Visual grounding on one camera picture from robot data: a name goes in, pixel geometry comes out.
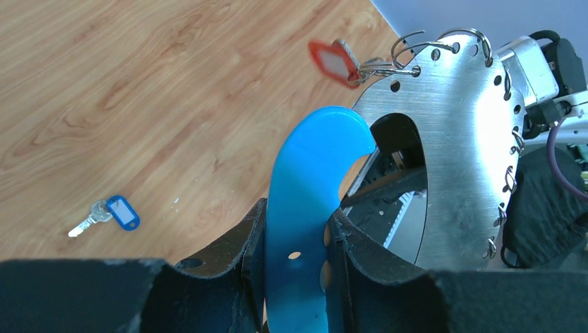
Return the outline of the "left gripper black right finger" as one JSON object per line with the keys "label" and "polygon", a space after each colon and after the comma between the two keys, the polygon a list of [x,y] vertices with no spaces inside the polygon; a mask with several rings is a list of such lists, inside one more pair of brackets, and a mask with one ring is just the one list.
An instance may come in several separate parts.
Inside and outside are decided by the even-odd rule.
{"label": "left gripper black right finger", "polygon": [[584,271],[424,270],[340,210],[327,224],[330,332],[586,332]]}

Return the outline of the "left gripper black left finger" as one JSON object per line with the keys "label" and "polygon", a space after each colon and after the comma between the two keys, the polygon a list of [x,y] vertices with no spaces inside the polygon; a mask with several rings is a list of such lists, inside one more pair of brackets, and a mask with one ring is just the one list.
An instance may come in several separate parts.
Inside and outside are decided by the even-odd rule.
{"label": "left gripper black left finger", "polygon": [[266,200],[191,256],[1,263],[2,332],[260,332]]}

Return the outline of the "metal key plate blue handle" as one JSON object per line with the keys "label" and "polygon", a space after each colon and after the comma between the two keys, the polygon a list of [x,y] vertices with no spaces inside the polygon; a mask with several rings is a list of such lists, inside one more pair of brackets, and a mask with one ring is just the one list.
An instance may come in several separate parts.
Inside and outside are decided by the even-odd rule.
{"label": "metal key plate blue handle", "polygon": [[[376,243],[340,210],[347,170],[382,146],[370,127],[408,117],[422,143],[428,202],[417,257]],[[309,114],[274,163],[266,211],[265,299],[271,332],[424,332],[400,314],[395,287],[429,268],[480,269],[517,188],[523,96],[490,42],[453,28],[405,70],[369,86],[352,109]]]}

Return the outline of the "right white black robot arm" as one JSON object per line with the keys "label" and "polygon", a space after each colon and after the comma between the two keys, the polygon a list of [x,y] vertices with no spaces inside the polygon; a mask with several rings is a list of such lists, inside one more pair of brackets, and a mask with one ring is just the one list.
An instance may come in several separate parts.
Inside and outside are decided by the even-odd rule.
{"label": "right white black robot arm", "polygon": [[587,81],[567,39],[542,30],[498,50],[524,96],[516,112],[517,189],[506,208],[501,256],[517,268],[558,268],[587,242],[587,190],[568,143],[587,140]]}

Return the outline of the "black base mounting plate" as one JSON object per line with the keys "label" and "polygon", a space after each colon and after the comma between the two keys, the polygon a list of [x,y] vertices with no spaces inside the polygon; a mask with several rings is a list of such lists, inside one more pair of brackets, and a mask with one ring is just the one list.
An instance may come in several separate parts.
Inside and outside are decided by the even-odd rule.
{"label": "black base mounting plate", "polygon": [[376,150],[341,203],[348,219],[384,248],[398,232],[411,195],[427,188],[426,162],[417,126],[392,113],[370,127]]}

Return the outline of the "loose key blue tag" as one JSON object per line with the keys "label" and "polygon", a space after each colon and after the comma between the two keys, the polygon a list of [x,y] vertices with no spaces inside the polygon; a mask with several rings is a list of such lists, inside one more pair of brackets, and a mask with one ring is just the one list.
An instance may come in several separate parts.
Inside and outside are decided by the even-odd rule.
{"label": "loose key blue tag", "polygon": [[71,229],[67,236],[76,238],[84,231],[97,223],[105,223],[114,219],[125,231],[134,231],[140,224],[138,213],[129,202],[120,195],[111,196],[108,199],[96,201],[90,208],[88,217]]}

